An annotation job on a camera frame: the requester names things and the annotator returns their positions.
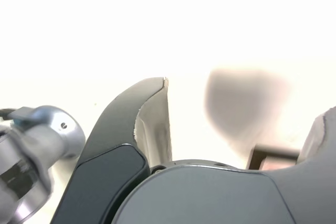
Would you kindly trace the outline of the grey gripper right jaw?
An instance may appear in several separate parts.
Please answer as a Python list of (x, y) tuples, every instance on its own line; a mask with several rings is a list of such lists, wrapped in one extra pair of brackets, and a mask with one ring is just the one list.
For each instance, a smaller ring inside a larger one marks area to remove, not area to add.
[(113, 223), (335, 223), (335, 109), (315, 125), (321, 144), (295, 166), (171, 167), (141, 183)]

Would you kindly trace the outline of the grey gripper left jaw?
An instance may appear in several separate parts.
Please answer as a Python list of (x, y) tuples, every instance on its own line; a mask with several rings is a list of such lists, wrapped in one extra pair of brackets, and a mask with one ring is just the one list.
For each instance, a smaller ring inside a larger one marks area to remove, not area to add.
[(172, 160), (168, 80), (144, 79), (119, 94), (96, 122), (52, 218), (111, 223), (151, 168)]

